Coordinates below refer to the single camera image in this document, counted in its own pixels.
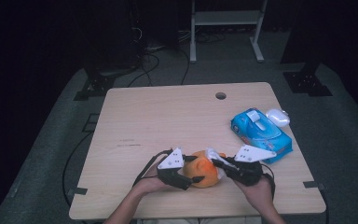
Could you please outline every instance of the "wet wipes package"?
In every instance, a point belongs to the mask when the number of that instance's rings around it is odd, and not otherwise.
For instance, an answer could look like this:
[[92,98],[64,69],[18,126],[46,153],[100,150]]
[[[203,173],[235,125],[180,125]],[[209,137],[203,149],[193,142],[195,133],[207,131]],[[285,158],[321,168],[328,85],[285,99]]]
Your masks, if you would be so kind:
[[293,151],[292,139],[256,108],[234,117],[231,130],[247,145],[274,151],[277,156],[265,163],[273,163]]

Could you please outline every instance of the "gray carpet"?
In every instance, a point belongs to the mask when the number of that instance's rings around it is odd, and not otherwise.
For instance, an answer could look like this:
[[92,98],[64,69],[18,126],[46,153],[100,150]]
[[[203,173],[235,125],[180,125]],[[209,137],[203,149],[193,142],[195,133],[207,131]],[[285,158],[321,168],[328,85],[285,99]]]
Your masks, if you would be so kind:
[[[358,106],[338,75],[324,65],[318,68],[316,76],[333,96],[292,93],[282,73],[297,71],[303,64],[280,64],[288,36],[289,33],[261,33],[259,44],[264,63],[256,61],[249,34],[226,35],[220,42],[198,44],[198,61],[189,66],[184,84],[268,82],[282,108],[289,113],[290,126],[314,179],[326,186],[330,223],[358,223]],[[181,49],[188,55],[188,43]],[[131,86],[180,85],[187,69],[185,54],[165,49],[153,55],[158,57],[159,64],[149,72],[151,81],[142,76]],[[145,56],[145,69],[156,62],[156,58]],[[119,77],[115,87],[127,87],[143,72],[138,69]],[[76,223],[68,217],[62,172],[76,148],[64,179],[65,191],[71,191],[77,185],[92,138],[92,134],[87,136],[83,131],[84,125],[90,114],[100,113],[103,104],[103,97],[74,101],[86,79],[84,70],[75,73],[51,110],[0,207],[0,223]],[[284,218],[288,223],[304,224],[325,223],[326,219],[325,213]]]

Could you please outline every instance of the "wooden table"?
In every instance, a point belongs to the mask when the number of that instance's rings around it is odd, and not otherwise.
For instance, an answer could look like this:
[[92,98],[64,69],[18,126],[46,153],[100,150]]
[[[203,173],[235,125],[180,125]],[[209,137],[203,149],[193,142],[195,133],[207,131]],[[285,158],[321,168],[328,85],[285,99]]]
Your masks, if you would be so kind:
[[[105,98],[78,183],[72,219],[104,219],[119,205],[135,177],[162,150],[181,147],[186,155],[212,147],[234,156],[243,142],[230,130],[235,115],[257,107],[280,108],[268,83],[112,89]],[[290,127],[293,152],[269,167],[277,185],[275,205],[281,214],[317,214],[325,210],[310,170]],[[208,189],[174,189],[149,194],[137,218],[258,216],[227,177]]]

